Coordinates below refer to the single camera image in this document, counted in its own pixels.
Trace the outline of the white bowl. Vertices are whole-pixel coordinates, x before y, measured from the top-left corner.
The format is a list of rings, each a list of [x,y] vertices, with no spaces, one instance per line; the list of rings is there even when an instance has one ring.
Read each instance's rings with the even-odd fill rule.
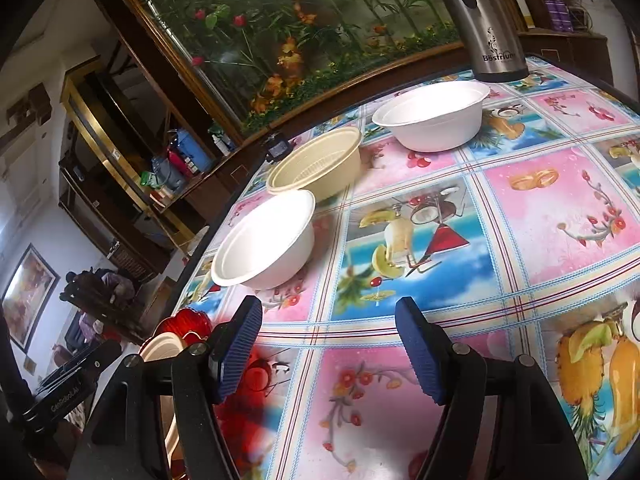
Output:
[[[315,209],[308,190],[284,192],[257,206],[221,242],[210,267],[213,281],[256,290],[288,281],[314,248]]]
[[[375,125],[390,130],[408,150],[449,151],[469,142],[480,131],[483,103],[490,87],[475,80],[427,84],[395,96],[372,116]]]

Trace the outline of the cream bowl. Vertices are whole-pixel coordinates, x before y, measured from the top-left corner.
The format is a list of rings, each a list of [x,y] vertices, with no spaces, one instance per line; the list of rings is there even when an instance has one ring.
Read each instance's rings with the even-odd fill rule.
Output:
[[[279,195],[307,190],[317,202],[341,193],[353,184],[361,170],[357,127],[336,128],[292,151],[268,174],[267,192]]]
[[[186,342],[174,333],[161,333],[148,340],[140,349],[144,362],[170,359],[186,348]]]

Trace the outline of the seated person in background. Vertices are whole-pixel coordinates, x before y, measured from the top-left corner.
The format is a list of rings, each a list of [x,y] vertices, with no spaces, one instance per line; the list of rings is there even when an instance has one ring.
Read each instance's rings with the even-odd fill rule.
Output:
[[[58,295],[62,301],[85,312],[100,309],[123,309],[136,298],[134,283],[126,276],[110,269],[68,271],[66,285]]]

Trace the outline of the colourful fruit pattern tablecloth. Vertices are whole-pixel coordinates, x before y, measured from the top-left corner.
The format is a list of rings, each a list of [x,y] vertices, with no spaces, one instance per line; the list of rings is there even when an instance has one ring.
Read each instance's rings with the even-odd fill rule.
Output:
[[[461,148],[404,148],[373,119],[390,96],[293,139],[357,128],[363,167],[317,206],[303,269],[258,292],[258,345],[217,410],[241,478],[416,476],[442,410],[397,335],[405,296],[482,356],[534,358],[589,478],[638,477],[639,104],[528,66]]]

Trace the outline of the small black jar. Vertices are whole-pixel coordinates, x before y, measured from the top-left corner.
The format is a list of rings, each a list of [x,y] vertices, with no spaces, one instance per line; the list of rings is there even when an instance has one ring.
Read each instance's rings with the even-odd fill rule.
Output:
[[[291,143],[278,132],[271,133],[267,136],[262,147],[265,150],[265,161],[270,164],[280,162],[293,151]]]

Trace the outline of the blue water bottle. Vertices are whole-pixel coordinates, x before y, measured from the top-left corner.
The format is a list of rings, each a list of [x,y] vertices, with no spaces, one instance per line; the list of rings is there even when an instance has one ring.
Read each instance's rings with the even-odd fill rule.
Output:
[[[194,163],[198,171],[207,172],[213,166],[212,159],[205,153],[203,148],[186,129],[178,129],[177,145],[180,152]]]

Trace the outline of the stainless steel thermos jug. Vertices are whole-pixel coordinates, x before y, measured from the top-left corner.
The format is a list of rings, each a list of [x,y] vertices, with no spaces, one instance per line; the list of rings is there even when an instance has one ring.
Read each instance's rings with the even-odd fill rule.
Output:
[[[475,78],[509,82],[528,76],[515,26],[502,0],[442,0],[469,52]]]

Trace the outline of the purple bottles pair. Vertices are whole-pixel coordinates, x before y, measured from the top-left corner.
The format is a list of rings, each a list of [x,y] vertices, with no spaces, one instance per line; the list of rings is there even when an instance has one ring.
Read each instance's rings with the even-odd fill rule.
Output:
[[[574,32],[570,12],[563,0],[544,0],[549,12],[552,27],[557,32]]]

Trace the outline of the framed wall picture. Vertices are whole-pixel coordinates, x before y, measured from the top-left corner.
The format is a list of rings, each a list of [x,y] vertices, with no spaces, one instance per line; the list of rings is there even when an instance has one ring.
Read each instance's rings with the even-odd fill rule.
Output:
[[[1,296],[4,318],[11,340],[27,353],[42,309],[54,292],[60,276],[33,244],[29,244]]]

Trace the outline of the flower garden wall mural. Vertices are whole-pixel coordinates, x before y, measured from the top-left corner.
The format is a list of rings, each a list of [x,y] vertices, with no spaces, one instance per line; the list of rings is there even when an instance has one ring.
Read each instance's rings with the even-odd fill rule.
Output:
[[[442,0],[140,0],[254,133],[340,84],[452,44]]]

